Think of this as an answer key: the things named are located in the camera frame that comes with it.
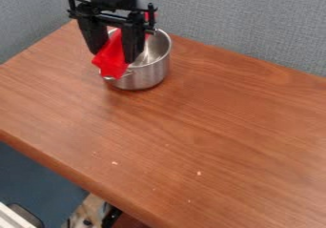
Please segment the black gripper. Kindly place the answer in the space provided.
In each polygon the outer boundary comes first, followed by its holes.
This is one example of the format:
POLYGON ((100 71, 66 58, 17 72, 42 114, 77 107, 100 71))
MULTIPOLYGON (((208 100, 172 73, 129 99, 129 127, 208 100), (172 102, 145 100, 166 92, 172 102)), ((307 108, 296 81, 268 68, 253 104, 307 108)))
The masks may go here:
POLYGON ((157 7, 145 0, 122 0, 113 6, 92 0, 68 0, 68 17, 77 20, 89 52, 96 54, 108 40, 106 27, 121 28, 124 61, 130 64, 144 50, 145 33, 154 34, 157 7), (126 11, 128 16, 117 15, 126 11))

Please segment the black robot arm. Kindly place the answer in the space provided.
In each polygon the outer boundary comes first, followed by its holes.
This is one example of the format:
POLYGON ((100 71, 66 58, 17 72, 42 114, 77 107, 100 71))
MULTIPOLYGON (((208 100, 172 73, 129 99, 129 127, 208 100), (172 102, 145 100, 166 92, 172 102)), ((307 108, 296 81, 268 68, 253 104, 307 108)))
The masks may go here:
POLYGON ((96 54, 108 41, 106 27, 121 30, 121 52, 132 63, 154 33, 157 7, 141 0, 68 0, 68 17, 77 21, 88 49, 96 54))

